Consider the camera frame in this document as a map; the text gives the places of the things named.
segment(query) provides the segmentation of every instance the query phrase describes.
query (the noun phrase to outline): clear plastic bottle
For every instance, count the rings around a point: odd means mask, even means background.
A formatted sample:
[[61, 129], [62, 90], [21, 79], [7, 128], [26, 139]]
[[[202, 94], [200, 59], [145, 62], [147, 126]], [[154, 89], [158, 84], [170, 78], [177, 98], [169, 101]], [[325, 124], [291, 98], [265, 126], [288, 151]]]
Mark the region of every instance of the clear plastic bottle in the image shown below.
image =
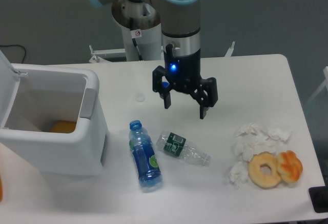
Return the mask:
[[129, 145], [137, 166], [139, 184], [150, 188], [162, 181], [162, 175], [148, 132], [139, 120], [130, 122]]
[[162, 131], [156, 146], [160, 151], [183, 159], [189, 164], [209, 166], [211, 162], [211, 157], [202, 152], [195, 143], [169, 131]]

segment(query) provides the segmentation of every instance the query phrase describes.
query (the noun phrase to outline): orange object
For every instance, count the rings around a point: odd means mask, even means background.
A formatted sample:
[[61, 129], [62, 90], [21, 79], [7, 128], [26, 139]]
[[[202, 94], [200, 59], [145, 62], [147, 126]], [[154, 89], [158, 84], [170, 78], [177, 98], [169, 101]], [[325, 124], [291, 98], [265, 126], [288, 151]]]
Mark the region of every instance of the orange object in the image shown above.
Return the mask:
[[51, 128], [51, 133], [72, 133], [74, 132], [76, 123], [72, 121], [60, 120]]
[[2, 201], [2, 184], [1, 184], [1, 178], [0, 178], [0, 202]]
[[277, 171], [283, 181], [294, 183], [303, 172], [303, 165], [293, 151], [281, 152], [277, 156]]

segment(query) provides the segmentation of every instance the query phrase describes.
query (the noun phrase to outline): crumpled tissue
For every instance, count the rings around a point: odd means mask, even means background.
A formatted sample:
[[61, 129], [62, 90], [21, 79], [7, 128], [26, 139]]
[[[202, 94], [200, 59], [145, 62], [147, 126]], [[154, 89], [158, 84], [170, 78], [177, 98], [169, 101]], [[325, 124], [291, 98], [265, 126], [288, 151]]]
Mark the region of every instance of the crumpled tissue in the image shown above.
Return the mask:
[[231, 169], [229, 180], [239, 189], [248, 180], [247, 165], [239, 161]]
[[264, 139], [273, 139], [275, 141], [288, 142], [292, 135], [291, 128], [268, 128], [266, 126], [249, 123], [241, 126], [235, 133], [235, 137], [244, 136], [247, 134], [261, 135]]
[[234, 146], [235, 156], [242, 156], [244, 161], [251, 161], [254, 155], [262, 152], [275, 153], [276, 145], [265, 136], [252, 136], [238, 141]]

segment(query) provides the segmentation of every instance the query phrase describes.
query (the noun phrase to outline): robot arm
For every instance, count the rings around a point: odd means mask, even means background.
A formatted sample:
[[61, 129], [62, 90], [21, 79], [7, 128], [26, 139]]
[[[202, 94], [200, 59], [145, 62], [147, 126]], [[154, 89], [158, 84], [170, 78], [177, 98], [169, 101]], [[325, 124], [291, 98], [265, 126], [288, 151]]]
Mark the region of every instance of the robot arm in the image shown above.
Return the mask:
[[[102, 4], [115, 0], [99, 0]], [[170, 91], [189, 94], [200, 105], [203, 119], [218, 100], [216, 79], [200, 75], [200, 0], [129, 0], [145, 2], [159, 14], [165, 67], [153, 71], [153, 91], [171, 105]]]

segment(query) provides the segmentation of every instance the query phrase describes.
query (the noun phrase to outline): white table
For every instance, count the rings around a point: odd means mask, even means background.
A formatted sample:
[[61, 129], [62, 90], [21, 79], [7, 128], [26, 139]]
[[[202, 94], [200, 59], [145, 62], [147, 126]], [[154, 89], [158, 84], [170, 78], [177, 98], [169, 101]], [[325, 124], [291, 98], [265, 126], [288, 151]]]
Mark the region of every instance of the white table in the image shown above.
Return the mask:
[[[219, 101], [204, 120], [190, 96], [171, 92], [172, 105], [152, 91], [152, 71], [162, 61], [70, 65], [95, 71], [110, 137], [99, 177], [41, 173], [0, 146], [4, 200], [1, 223], [261, 223], [321, 219], [308, 188], [323, 186], [287, 60], [281, 55], [202, 59], [203, 78], [216, 77]], [[143, 93], [144, 102], [135, 101]], [[212, 157], [210, 167], [188, 165], [155, 150], [163, 186], [143, 193], [128, 145], [129, 122], [140, 119], [153, 142], [170, 130], [198, 143]], [[292, 186], [263, 190], [248, 181], [229, 183], [236, 162], [234, 132], [250, 122], [293, 127], [292, 149], [304, 167]]]

